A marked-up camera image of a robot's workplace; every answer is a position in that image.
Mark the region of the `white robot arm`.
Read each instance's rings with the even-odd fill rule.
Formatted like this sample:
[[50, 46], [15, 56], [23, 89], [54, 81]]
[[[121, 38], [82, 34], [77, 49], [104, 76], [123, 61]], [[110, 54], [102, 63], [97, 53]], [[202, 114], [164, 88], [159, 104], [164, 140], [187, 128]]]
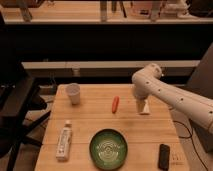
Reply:
[[150, 63], [132, 75], [136, 99], [153, 95], [187, 115], [199, 126], [213, 134], [213, 100], [160, 81], [163, 75], [158, 64]]

